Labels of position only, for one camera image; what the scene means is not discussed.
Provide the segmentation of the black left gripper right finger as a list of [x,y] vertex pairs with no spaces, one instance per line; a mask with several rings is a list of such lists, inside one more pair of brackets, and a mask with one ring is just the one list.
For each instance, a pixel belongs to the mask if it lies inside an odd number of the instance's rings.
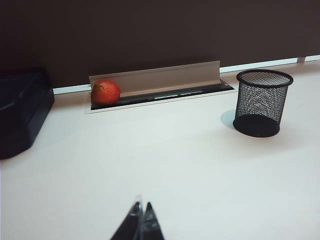
[[143,240],[164,240],[164,236],[158,222],[156,213],[150,202],[147,203],[142,219]]

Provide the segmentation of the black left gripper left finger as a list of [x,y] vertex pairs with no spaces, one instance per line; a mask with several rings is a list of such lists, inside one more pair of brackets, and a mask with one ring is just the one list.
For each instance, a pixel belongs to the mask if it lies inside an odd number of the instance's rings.
[[140,195],[136,196],[123,221],[110,238],[111,240],[137,240],[140,234],[140,225],[143,217],[143,201]]

